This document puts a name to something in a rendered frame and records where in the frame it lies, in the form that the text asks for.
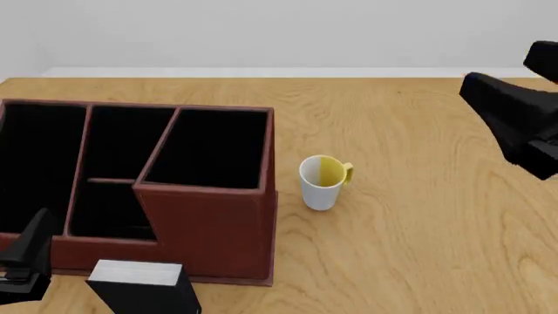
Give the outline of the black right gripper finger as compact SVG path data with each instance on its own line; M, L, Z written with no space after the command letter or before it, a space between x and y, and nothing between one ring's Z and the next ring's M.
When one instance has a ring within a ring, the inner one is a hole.
M523 64L546 80L558 82L558 42L535 41Z
M537 91L469 72L459 95L489 127L508 161L526 156L531 140L558 140L558 92Z

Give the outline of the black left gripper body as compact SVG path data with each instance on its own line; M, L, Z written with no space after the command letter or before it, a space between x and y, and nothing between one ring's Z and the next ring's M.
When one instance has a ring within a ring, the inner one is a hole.
M51 262L31 266L1 262L0 303L40 301L51 284Z

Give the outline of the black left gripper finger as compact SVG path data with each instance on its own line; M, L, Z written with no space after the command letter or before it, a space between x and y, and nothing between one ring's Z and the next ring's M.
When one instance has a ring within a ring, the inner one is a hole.
M24 231L6 249L0 251L4 266L50 266L54 216L41 208Z

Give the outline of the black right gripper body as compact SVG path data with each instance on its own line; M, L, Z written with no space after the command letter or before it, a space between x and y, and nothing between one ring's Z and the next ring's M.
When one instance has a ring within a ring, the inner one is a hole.
M558 174L558 144L545 140L520 143L512 150L512 164L522 167L539 180Z

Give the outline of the black book with white pages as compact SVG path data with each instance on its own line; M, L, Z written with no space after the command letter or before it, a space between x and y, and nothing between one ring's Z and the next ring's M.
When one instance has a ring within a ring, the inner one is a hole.
M101 259L86 280L114 314L201 314L180 263Z

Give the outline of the red-brown desk caddy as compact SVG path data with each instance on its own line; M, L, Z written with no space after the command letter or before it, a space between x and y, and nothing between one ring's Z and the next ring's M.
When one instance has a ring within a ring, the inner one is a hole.
M0 100L0 250L42 208L51 266L180 263L195 282L273 282L274 111Z

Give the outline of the white and yellow mug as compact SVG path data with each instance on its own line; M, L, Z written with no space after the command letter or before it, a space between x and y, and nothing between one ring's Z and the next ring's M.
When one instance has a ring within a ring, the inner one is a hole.
M340 190L353 176L353 165L326 155L310 156L299 166L303 201L315 211L335 206Z

